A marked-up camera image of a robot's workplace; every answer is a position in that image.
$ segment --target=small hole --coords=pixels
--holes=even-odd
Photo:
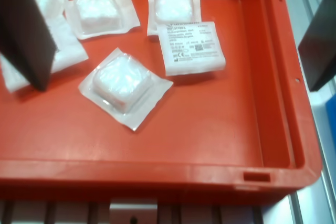
[[[138,224],[138,219],[135,216],[132,216],[130,219],[130,224]]]
[[[244,173],[244,180],[252,182],[270,182],[271,176],[269,173]]]

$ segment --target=orange plastic crate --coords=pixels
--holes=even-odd
[[[82,41],[90,59],[54,74],[49,89],[9,94],[0,81],[0,185],[8,198],[268,204],[315,182],[319,145],[285,0],[201,0],[224,71],[174,86],[135,133],[78,91],[116,47],[164,77],[141,28]]]

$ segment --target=black panel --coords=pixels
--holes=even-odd
[[[322,0],[299,46],[310,91],[336,74],[336,0]]]
[[[0,0],[0,51],[35,88],[47,88],[56,45],[35,0]]]

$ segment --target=barcode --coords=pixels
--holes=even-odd
[[[203,46],[201,44],[195,45],[195,50],[196,51],[202,51],[203,50]]]

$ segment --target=crate handle slot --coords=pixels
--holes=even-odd
[[[244,180],[250,182],[271,182],[269,173],[244,172]]]

